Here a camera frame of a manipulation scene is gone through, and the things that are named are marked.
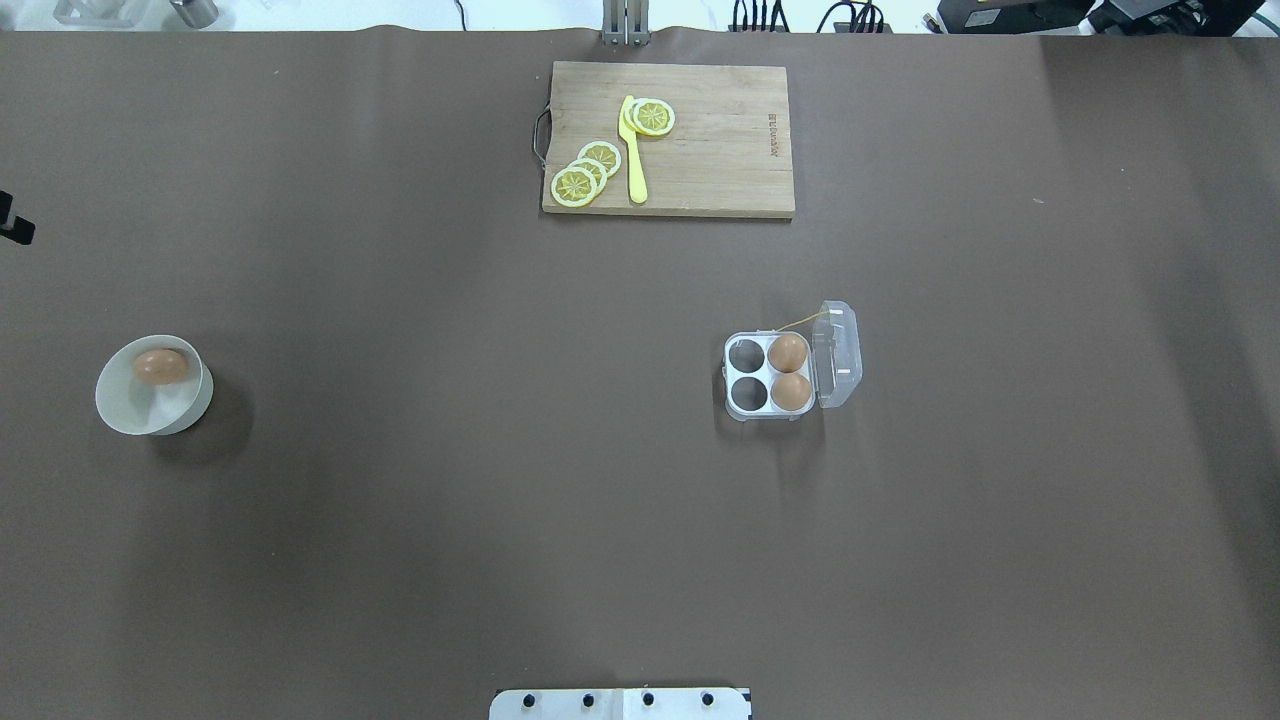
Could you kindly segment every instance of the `brown egg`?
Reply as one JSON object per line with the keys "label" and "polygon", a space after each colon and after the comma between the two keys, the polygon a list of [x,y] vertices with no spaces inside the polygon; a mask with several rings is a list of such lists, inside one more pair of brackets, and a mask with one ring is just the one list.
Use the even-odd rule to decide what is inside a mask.
{"label": "brown egg", "polygon": [[783,410],[799,410],[809,402],[813,386],[800,373],[787,373],[773,380],[773,404]]}
{"label": "brown egg", "polygon": [[133,359],[133,375],[154,386],[175,383],[187,377],[187,359],[177,350],[148,350]]}
{"label": "brown egg", "polygon": [[780,373],[795,373],[809,359],[804,338],[796,333],[786,333],[769,346],[769,365]]}

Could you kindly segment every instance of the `black device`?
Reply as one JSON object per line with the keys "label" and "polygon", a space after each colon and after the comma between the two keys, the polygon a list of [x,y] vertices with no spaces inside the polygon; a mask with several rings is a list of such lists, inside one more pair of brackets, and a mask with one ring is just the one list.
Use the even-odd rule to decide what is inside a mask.
{"label": "black device", "polygon": [[1198,35],[1229,37],[1262,0],[1107,0],[1089,13],[1105,35]]}
{"label": "black device", "polygon": [[[856,33],[858,26],[855,26],[854,23],[831,23],[831,29],[836,31],[837,33],[841,32]],[[888,23],[878,23],[876,26],[876,32],[881,35],[893,35],[893,26]]]}
{"label": "black device", "polygon": [[1093,0],[940,0],[938,19],[952,35],[1021,35],[1080,24]]}
{"label": "black device", "polygon": [[13,196],[0,190],[0,237],[8,237],[18,245],[31,245],[36,237],[36,224],[18,215],[13,217],[13,223],[8,223],[12,206]]}

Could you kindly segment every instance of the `white bowl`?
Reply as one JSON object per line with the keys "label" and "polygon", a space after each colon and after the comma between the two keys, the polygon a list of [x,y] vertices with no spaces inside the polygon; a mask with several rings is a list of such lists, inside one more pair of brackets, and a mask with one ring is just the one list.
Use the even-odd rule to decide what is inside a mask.
{"label": "white bowl", "polygon": [[[133,360],[151,350],[177,350],[187,357],[187,377],[166,386],[133,375]],[[106,361],[93,393],[97,414],[127,436],[169,436],[192,425],[214,397],[214,375],[189,342],[152,334],[125,345]]]}

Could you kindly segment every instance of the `yellow knife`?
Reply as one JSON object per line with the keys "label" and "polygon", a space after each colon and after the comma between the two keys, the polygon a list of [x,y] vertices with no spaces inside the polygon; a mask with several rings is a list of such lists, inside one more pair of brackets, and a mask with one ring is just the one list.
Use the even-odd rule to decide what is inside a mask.
{"label": "yellow knife", "polygon": [[644,201],[649,200],[649,186],[644,182],[644,168],[640,167],[640,145],[636,142],[636,131],[627,124],[627,110],[634,100],[635,96],[627,95],[626,100],[622,101],[622,109],[618,110],[618,137],[627,143],[627,190],[631,201],[636,205],[644,205]]}

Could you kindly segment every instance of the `metal bracket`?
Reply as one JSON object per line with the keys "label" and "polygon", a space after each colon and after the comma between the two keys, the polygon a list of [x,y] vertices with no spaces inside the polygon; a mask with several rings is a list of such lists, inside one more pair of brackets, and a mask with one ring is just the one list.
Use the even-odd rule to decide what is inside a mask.
{"label": "metal bracket", "polygon": [[750,688],[500,691],[489,720],[751,720]]}
{"label": "metal bracket", "polygon": [[649,0],[604,0],[605,45],[649,45]]}
{"label": "metal bracket", "polygon": [[12,206],[13,196],[0,190],[0,237],[8,237],[18,245],[31,245],[36,237],[36,224],[18,215],[13,217],[13,223],[6,224]]}

